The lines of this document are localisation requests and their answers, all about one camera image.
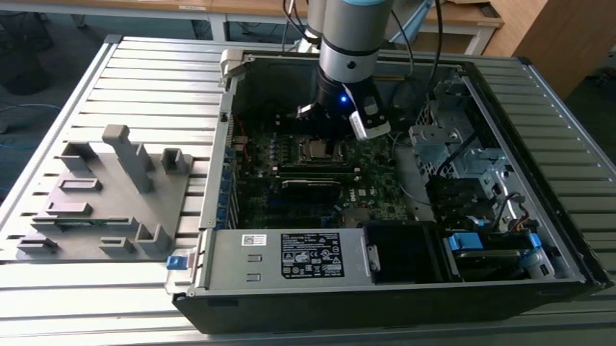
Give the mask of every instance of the circuit board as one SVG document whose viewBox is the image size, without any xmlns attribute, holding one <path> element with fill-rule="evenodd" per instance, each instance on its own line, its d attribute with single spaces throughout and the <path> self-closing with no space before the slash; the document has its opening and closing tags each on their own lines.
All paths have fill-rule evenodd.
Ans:
<svg viewBox="0 0 616 346">
<path fill-rule="evenodd" d="M 252 133 L 233 140 L 240 163 L 240 228 L 356 228 L 408 220 L 387 137 L 336 143 Z"/>
</svg>

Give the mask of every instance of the table leg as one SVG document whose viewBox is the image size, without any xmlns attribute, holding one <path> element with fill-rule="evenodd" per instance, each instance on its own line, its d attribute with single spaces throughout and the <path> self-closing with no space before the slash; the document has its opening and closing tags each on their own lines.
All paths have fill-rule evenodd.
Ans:
<svg viewBox="0 0 616 346">
<path fill-rule="evenodd" d="M 73 14 L 74 23 L 79 28 L 86 27 L 86 15 L 85 14 Z"/>
<path fill-rule="evenodd" d="M 494 27 L 483 27 L 480 29 L 480 32 L 473 36 L 473 39 L 471 40 L 471 44 L 467 47 L 467 52 L 464 52 L 465 54 L 472 56 L 480 56 L 484 54 L 484 49 L 491 42 L 495 30 L 496 29 Z"/>
<path fill-rule="evenodd" d="M 209 14 L 212 37 L 214 41 L 226 42 L 229 38 L 228 19 L 224 13 Z"/>
</svg>

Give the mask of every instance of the aluminum extrusion table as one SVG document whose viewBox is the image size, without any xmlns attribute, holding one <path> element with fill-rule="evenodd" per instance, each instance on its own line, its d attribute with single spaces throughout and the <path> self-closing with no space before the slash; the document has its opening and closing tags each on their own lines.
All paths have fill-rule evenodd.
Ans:
<svg viewBox="0 0 616 346">
<path fill-rule="evenodd" d="M 0 209 L 0 249 L 33 231 L 30 218 L 65 165 L 54 158 L 65 141 L 94 141 L 103 127 L 127 124 L 150 153 L 169 145 L 196 157 L 176 247 L 197 242 L 212 139 L 220 114 L 221 52 L 246 43 L 110 37 Z M 278 50 L 277 45 L 248 49 Z M 387 52 L 396 56 L 404 52 Z M 419 54 L 421 58 L 431 55 Z M 594 247 L 616 273 L 616 170 L 531 65 L 514 58 L 451 56 L 476 63 Z M 163 285 L 163 263 L 0 265 L 0 344 L 165 345 L 281 344 L 459 337 L 475 345 L 550 344 L 616 338 L 616 290 L 556 303 L 507 321 L 400 329 L 292 334 L 204 335 L 176 310 Z"/>
</svg>

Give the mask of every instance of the warning label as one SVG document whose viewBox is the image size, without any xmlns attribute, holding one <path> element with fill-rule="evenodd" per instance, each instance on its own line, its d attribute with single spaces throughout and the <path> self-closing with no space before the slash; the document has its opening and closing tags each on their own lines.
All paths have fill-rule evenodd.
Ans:
<svg viewBox="0 0 616 346">
<path fill-rule="evenodd" d="M 345 276 L 339 233 L 281 235 L 282 276 L 286 279 Z"/>
</svg>

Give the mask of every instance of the black cable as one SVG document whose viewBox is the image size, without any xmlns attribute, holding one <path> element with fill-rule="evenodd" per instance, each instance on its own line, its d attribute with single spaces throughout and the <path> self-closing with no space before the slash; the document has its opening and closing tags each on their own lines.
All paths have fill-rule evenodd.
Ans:
<svg viewBox="0 0 616 346">
<path fill-rule="evenodd" d="M 285 52 L 285 43 L 288 41 L 289 22 L 285 23 L 285 30 L 282 32 L 282 51 Z"/>
<path fill-rule="evenodd" d="M 411 72 L 409 72 L 409 74 L 408 74 L 408 76 L 411 77 L 411 76 L 413 75 L 413 71 L 415 71 L 415 56 L 413 56 L 412 43 L 411 43 L 411 41 L 408 40 L 407 32 L 405 32 L 405 29 L 404 29 L 404 27 L 403 27 L 401 20 L 397 18 L 397 15 L 396 15 L 395 10 L 392 10 L 392 16 L 395 17 L 395 21 L 396 21 L 397 27 L 399 27 L 400 30 L 401 30 L 403 37 L 405 38 L 405 42 L 407 42 L 408 58 L 409 58 L 411 63 L 412 63 L 412 70 L 411 70 Z"/>
<path fill-rule="evenodd" d="M 441 10 L 441 1 L 436 0 L 436 20 L 439 25 L 439 45 L 436 47 L 436 56 L 435 56 L 435 65 L 432 66 L 431 78 L 428 80 L 428 89 L 425 90 L 427 98 L 429 98 L 429 93 L 432 90 L 432 84 L 435 83 L 436 70 L 439 68 L 439 60 L 441 58 L 443 50 L 443 10 Z"/>
<path fill-rule="evenodd" d="M 296 30 L 300 32 L 300 35 L 309 41 L 309 37 L 306 36 L 304 30 L 296 24 L 296 22 L 293 21 L 292 16 L 288 13 L 288 0 L 282 0 L 282 12 L 285 13 L 285 17 L 288 18 L 288 21 L 290 22 L 290 24 L 293 25 Z"/>
<path fill-rule="evenodd" d="M 277 31 L 280 26 L 281 26 L 280 24 L 274 25 L 274 28 L 272 29 L 270 34 L 268 36 L 272 36 L 274 34 L 274 31 Z"/>
<path fill-rule="evenodd" d="M 492 231 L 496 232 L 499 230 L 499 223 L 502 222 L 503 212 L 506 207 L 508 206 L 510 200 L 520 195 L 520 192 L 512 191 L 510 195 L 506 196 L 502 206 L 499 207 L 498 217 L 495 218 L 495 224 L 492 225 Z"/>
<path fill-rule="evenodd" d="M 456 160 L 456 158 L 460 156 L 460 154 L 467 150 L 469 147 L 471 143 L 477 139 L 477 132 L 475 132 L 469 138 L 460 144 L 459 148 L 456 149 L 455 152 L 452 152 L 452 155 L 447 158 L 447 160 L 441 163 L 441 166 L 439 166 L 439 169 L 436 170 L 435 175 L 439 176 L 441 175 L 443 170 L 445 167 Z"/>
<path fill-rule="evenodd" d="M 294 13 L 294 15 L 296 15 L 296 19 L 298 20 L 298 24 L 300 24 L 300 27 L 301 27 L 301 31 L 302 31 L 302 32 L 306 32 L 305 25 L 301 23 L 301 19 L 300 19 L 298 2 L 294 2 L 294 4 L 293 4 L 293 13 Z"/>
</svg>

